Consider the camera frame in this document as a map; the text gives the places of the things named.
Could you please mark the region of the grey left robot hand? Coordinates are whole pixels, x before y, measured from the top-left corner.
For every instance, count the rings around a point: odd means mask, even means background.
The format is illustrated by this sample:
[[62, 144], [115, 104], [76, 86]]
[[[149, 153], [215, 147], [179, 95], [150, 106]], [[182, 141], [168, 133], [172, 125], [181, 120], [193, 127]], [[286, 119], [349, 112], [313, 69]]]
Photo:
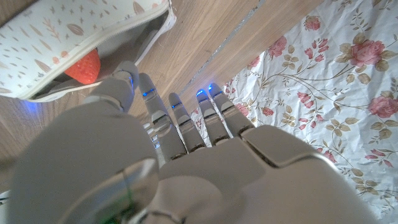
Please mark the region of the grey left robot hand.
[[122, 62], [27, 147], [9, 223], [376, 223], [325, 156], [255, 127], [218, 85], [197, 100], [207, 146], [176, 94], [173, 125], [148, 75]]

